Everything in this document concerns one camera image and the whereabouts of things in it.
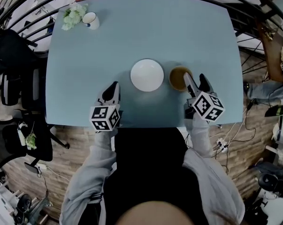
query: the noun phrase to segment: cup of tea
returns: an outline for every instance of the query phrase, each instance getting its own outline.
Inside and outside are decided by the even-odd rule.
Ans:
[[[92,30],[99,28],[99,17],[94,12],[86,13],[82,18],[82,22]]]
[[[186,85],[184,82],[184,74],[188,73],[192,77],[191,71],[184,66],[174,67],[169,73],[169,83],[173,89],[177,91],[186,91]]]

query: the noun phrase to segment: black shoe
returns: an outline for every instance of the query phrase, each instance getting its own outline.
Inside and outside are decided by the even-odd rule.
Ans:
[[[246,81],[244,81],[244,92],[247,94],[248,93],[248,90],[250,88],[250,84]]]

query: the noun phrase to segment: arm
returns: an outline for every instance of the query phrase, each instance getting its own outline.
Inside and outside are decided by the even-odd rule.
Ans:
[[[87,204],[99,203],[104,180],[116,161],[111,151],[111,137],[117,131],[100,132],[94,136],[90,154],[71,178],[61,208],[60,224],[78,224]]]
[[[184,119],[186,130],[190,135],[193,149],[203,158],[211,158],[213,149],[209,140],[209,125],[197,113],[193,119]]]

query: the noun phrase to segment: white flower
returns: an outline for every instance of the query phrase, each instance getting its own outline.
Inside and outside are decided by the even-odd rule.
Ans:
[[[63,21],[64,21],[65,23],[72,23],[72,18],[71,18],[70,16],[67,16],[67,17],[65,17],[65,18],[63,19]]]
[[[69,29],[72,29],[73,27],[74,27],[73,24],[66,23],[66,24],[64,24],[64,25],[62,26],[62,29],[65,30],[65,31],[67,31],[67,30],[69,30]]]
[[[88,4],[81,6],[80,4],[73,3],[67,9],[63,21],[64,25],[62,26],[63,30],[72,29],[76,24],[78,24],[83,16],[86,14]]]

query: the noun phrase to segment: white mug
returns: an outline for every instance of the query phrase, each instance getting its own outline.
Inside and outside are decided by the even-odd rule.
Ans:
[[[99,17],[94,12],[86,13],[82,18],[82,22],[92,30],[99,28]]]

